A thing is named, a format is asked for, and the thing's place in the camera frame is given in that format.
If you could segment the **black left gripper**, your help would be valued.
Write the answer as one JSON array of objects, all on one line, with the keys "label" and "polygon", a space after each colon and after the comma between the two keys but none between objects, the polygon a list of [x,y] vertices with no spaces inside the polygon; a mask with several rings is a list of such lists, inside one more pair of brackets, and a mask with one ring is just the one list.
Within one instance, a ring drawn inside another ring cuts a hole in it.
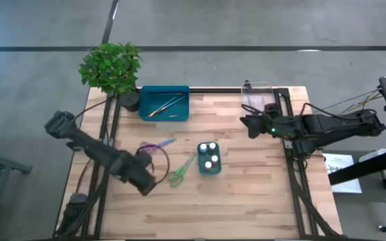
[{"label": "black left gripper", "polygon": [[151,165],[151,155],[144,151],[138,151],[134,155],[125,150],[119,152],[121,167],[117,172],[117,178],[124,183],[135,182],[140,194],[147,196],[157,185],[155,177],[146,169]]}]

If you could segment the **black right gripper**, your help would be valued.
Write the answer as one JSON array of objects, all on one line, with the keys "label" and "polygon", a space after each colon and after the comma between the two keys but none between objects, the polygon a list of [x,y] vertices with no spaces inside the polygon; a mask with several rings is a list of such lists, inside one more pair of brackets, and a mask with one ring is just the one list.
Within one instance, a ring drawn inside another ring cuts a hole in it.
[{"label": "black right gripper", "polygon": [[250,139],[257,138],[260,134],[268,134],[276,137],[277,129],[274,127],[274,120],[279,114],[262,114],[260,116],[247,115],[240,118],[240,121],[248,127]]}]

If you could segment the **green scissors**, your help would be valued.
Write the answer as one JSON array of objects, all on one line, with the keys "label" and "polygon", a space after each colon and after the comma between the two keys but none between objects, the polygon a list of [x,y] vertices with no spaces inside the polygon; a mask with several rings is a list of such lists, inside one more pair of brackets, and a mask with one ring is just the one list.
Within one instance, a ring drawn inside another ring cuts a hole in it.
[{"label": "green scissors", "polygon": [[191,162],[194,160],[195,156],[196,156],[196,153],[193,153],[180,168],[168,173],[168,176],[166,177],[166,179],[169,182],[170,187],[178,187],[183,183],[184,175],[187,169],[189,168]]}]

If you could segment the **purple scissors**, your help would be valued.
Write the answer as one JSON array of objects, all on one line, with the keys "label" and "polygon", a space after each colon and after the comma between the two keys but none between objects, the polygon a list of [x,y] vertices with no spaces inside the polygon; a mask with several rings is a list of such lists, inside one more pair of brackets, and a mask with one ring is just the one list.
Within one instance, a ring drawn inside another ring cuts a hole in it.
[{"label": "purple scissors", "polygon": [[139,148],[147,153],[153,153],[154,151],[157,151],[160,147],[163,147],[165,145],[168,145],[170,143],[173,143],[176,141],[177,138],[168,139],[166,141],[160,142],[158,144],[152,144],[147,142],[141,142],[139,145]]}]

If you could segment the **small teal plastic basket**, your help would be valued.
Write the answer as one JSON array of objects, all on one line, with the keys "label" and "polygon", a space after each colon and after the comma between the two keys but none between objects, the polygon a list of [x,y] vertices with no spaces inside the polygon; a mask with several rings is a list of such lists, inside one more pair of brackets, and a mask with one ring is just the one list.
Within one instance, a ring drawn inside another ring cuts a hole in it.
[{"label": "small teal plastic basket", "polygon": [[[207,144],[207,147],[208,147],[208,144],[209,143],[216,143],[216,142],[203,142],[203,143],[206,143]],[[199,151],[199,145],[197,146],[197,154],[198,154],[198,170],[199,170],[199,173],[203,176],[214,176],[214,175],[218,175],[221,170],[222,170],[222,159],[221,159],[221,156],[220,156],[220,149],[219,149],[219,146],[218,144],[216,143],[216,149],[213,150],[213,151],[210,151],[209,148],[207,148],[207,152],[205,153],[201,153]],[[207,162],[207,161],[210,161],[211,162],[211,157],[213,155],[218,155],[218,163],[217,164],[212,164],[213,165],[213,168],[211,171],[205,171],[204,169],[204,164]]]}]

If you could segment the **thin light blue paintbrush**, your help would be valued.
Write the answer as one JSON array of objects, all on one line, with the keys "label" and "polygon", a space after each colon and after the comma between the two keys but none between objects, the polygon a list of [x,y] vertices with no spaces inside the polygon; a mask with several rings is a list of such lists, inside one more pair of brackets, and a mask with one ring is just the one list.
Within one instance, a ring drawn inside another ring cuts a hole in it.
[{"label": "thin light blue paintbrush", "polygon": [[149,117],[152,117],[153,115],[157,114],[160,110],[164,109],[165,107],[167,107],[169,104],[171,104],[174,100],[175,100],[176,97],[173,97],[172,99],[170,99],[169,101],[167,101],[165,104],[163,104],[161,107],[157,108],[156,110],[154,110],[152,113],[150,113],[148,116]]}]

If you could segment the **thick blue paintbrush orange bristles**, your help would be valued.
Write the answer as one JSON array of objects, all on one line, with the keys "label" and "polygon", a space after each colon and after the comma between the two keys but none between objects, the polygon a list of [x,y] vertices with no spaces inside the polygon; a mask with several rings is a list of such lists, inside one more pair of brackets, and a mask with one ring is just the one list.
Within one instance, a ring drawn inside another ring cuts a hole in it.
[{"label": "thick blue paintbrush orange bristles", "polygon": [[176,103],[178,103],[179,101],[181,101],[181,100],[183,100],[183,99],[185,99],[186,97],[185,96],[183,96],[183,97],[180,97],[180,98],[178,98],[178,99],[176,99],[176,100],[174,100],[171,104],[169,104],[167,107],[165,107],[164,109],[162,109],[162,110],[160,110],[159,112],[162,112],[162,111],[164,111],[165,109],[167,109],[167,108],[169,108],[169,107],[171,107],[171,106],[173,106],[173,105],[175,105]]}]

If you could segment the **clear plastic container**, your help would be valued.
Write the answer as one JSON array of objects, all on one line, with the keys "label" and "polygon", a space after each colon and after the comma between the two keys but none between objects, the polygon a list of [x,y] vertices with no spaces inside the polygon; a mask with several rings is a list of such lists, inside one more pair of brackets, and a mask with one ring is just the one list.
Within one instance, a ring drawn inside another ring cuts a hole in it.
[{"label": "clear plastic container", "polygon": [[253,87],[252,91],[248,91],[248,90],[244,89],[243,88],[243,84],[244,83],[242,83],[242,85],[241,85],[241,102],[242,102],[241,103],[241,107],[242,107],[245,115],[260,115],[264,111],[261,112],[260,114],[251,114],[248,111],[249,106],[247,106],[246,104],[243,104],[243,97],[246,96],[247,94],[270,94],[274,98],[274,103],[276,103],[275,94],[274,94],[272,85],[270,83],[268,83],[268,82],[264,82],[264,81],[261,81],[261,82],[250,81],[250,83],[251,83],[251,85]]}]

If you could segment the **blue rectangular plastic tray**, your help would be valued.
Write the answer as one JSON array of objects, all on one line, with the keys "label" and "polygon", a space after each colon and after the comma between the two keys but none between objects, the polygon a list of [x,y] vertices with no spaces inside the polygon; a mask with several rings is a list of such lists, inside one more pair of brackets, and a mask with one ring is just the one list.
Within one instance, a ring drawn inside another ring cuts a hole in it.
[{"label": "blue rectangular plastic tray", "polygon": [[[151,96],[152,92],[180,92],[184,95],[169,96],[159,95]],[[156,115],[149,117],[157,108],[161,107],[167,101],[176,97],[176,99],[185,96],[186,98],[179,101],[175,105],[165,109]],[[178,115],[176,118],[170,118],[170,115]],[[190,88],[188,86],[144,86],[141,89],[141,99],[139,106],[139,116],[144,121],[149,122],[174,122],[174,121],[186,121],[190,114]]]}]

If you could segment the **white paper sheet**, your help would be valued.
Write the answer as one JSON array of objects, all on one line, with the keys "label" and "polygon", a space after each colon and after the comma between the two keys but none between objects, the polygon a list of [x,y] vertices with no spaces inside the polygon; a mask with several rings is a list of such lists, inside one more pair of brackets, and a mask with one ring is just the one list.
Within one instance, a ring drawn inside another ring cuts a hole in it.
[{"label": "white paper sheet", "polygon": [[[351,155],[340,155],[324,153],[325,166],[328,174],[339,171],[354,164]],[[331,185],[333,193],[362,193],[361,186],[358,179]]]}]

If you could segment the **white plastic box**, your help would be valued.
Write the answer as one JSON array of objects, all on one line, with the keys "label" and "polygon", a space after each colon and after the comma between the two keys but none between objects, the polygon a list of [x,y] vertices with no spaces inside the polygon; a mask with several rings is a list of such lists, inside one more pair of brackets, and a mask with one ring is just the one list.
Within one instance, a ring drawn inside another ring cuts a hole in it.
[{"label": "white plastic box", "polygon": [[367,161],[369,159],[372,159],[374,157],[383,155],[386,153],[386,149],[377,149],[375,151],[372,151],[370,153],[367,153],[366,155],[363,155],[359,158],[359,162]]}]

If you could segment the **green plant in black pot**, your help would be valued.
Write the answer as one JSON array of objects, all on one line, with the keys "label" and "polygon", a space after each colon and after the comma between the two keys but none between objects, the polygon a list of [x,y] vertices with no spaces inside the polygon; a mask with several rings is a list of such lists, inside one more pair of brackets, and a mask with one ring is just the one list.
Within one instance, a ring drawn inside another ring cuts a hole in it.
[{"label": "green plant in black pot", "polygon": [[137,112],[141,99],[136,85],[142,61],[139,53],[140,49],[129,42],[101,44],[91,49],[78,70],[82,84],[116,96],[122,107]]}]

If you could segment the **black aluminium table frame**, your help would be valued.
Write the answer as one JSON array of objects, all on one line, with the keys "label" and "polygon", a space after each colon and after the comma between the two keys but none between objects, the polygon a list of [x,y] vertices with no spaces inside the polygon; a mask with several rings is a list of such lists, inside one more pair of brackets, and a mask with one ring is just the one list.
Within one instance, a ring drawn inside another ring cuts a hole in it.
[{"label": "black aluminium table frame", "polygon": [[[102,240],[262,240],[296,239],[319,234],[315,219],[293,194],[292,185],[307,184],[303,169],[295,171],[279,139],[250,139],[240,122],[241,91],[235,87],[194,87],[185,122],[145,122],[137,114],[111,107],[105,119],[110,143],[135,151],[140,142],[177,138],[153,156],[157,187],[147,196],[102,171],[93,179],[104,185],[102,200],[92,211]],[[184,182],[170,187],[162,180],[196,153],[201,142],[220,147],[222,171],[203,176],[198,162]]]}]

